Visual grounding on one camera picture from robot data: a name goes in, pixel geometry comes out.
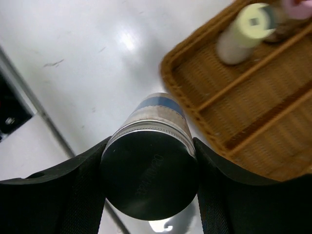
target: metal can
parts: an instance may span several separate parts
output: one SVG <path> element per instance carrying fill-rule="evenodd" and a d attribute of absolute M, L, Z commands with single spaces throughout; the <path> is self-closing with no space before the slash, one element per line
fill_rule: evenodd
<path fill-rule="evenodd" d="M 199 179 L 185 115 L 165 93 L 149 95 L 111 137 L 100 174 L 107 199 L 128 216 L 160 220 L 195 197 Z"/>

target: bottle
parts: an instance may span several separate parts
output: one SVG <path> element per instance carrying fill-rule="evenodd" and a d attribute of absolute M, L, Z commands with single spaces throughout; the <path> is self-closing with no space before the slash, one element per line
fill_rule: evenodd
<path fill-rule="evenodd" d="M 276 31 L 265 42 L 280 42 L 296 33 L 312 17 L 312 0 L 279 0 L 272 5 Z"/>
<path fill-rule="evenodd" d="M 273 10 L 268 4 L 248 5 L 219 37 L 217 55 L 225 64 L 239 64 L 248 59 L 254 48 L 274 30 Z"/>
<path fill-rule="evenodd" d="M 99 170 L 106 198 L 130 217 L 160 220 L 186 208 L 199 187 L 198 162 L 173 97 L 146 97 L 110 138 Z"/>

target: pink lid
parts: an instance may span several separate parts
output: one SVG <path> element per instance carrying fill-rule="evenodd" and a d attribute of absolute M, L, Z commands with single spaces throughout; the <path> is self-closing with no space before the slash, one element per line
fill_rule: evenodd
<path fill-rule="evenodd" d="M 298 5 L 295 0 L 281 0 L 285 12 L 290 18 L 296 20 L 305 20 L 312 17 L 312 0 L 302 1 Z"/>

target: can rim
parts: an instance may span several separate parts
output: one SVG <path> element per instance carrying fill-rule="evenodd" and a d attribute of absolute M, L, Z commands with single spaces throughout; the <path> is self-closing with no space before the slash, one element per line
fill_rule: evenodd
<path fill-rule="evenodd" d="M 128 135 L 130 133 L 141 131 L 154 131 L 170 135 L 175 139 L 179 140 L 181 143 L 183 143 L 186 146 L 188 153 L 192 157 L 196 158 L 193 141 L 186 133 L 184 133 L 181 129 L 178 129 L 177 127 L 172 126 L 166 122 L 154 119 L 138 120 L 121 127 L 117 132 L 113 134 L 113 136 L 107 143 L 106 149 L 121 137 Z"/>

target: wooden tray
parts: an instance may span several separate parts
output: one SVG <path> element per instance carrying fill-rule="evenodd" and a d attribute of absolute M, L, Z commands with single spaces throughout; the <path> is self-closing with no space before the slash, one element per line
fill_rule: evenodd
<path fill-rule="evenodd" d="M 161 75 L 214 150 L 283 181 L 312 173 L 312 23 L 242 64 L 222 64 L 220 32 L 256 2 L 273 1 L 237 0 L 169 52 Z"/>

